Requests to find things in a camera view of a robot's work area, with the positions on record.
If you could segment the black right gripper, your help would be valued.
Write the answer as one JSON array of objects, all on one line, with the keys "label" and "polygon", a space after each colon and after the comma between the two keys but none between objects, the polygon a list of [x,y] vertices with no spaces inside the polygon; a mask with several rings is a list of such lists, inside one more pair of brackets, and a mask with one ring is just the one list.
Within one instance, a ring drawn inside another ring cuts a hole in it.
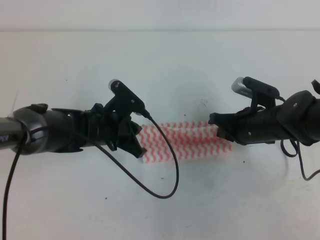
[{"label": "black right gripper", "polygon": [[211,113],[208,124],[218,126],[216,136],[241,145],[281,140],[283,127],[277,120],[279,106],[254,113]]}]

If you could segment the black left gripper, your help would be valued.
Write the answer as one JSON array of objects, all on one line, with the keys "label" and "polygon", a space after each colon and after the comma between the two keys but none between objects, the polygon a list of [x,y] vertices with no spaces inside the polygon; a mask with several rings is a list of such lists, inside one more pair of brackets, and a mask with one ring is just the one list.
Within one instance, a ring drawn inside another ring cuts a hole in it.
[{"label": "black left gripper", "polygon": [[74,129],[74,136],[82,141],[81,148],[106,145],[111,151],[122,149],[137,159],[147,152],[136,137],[142,127],[132,121],[131,114],[121,116],[105,109],[101,103],[95,103],[90,110],[82,112],[78,120],[82,123]]}]

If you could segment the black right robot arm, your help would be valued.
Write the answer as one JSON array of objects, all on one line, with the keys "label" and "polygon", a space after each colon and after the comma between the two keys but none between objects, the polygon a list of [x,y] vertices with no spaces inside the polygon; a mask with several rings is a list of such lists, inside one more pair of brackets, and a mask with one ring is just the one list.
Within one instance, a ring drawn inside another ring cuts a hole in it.
[{"label": "black right robot arm", "polygon": [[309,91],[282,100],[277,88],[251,77],[239,77],[232,90],[251,99],[250,106],[236,113],[211,113],[208,124],[218,127],[219,138],[240,145],[273,144],[296,140],[311,146],[320,140],[320,101]]}]

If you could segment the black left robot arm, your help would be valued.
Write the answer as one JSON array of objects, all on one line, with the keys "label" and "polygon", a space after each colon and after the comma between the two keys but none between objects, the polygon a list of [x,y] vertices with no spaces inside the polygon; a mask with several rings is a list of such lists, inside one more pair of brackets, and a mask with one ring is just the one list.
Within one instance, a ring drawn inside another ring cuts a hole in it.
[{"label": "black left robot arm", "polygon": [[0,148],[16,152],[26,136],[22,155],[78,153],[95,142],[141,158],[146,153],[137,139],[141,130],[129,115],[106,110],[100,103],[84,111],[32,104],[0,119]]}]

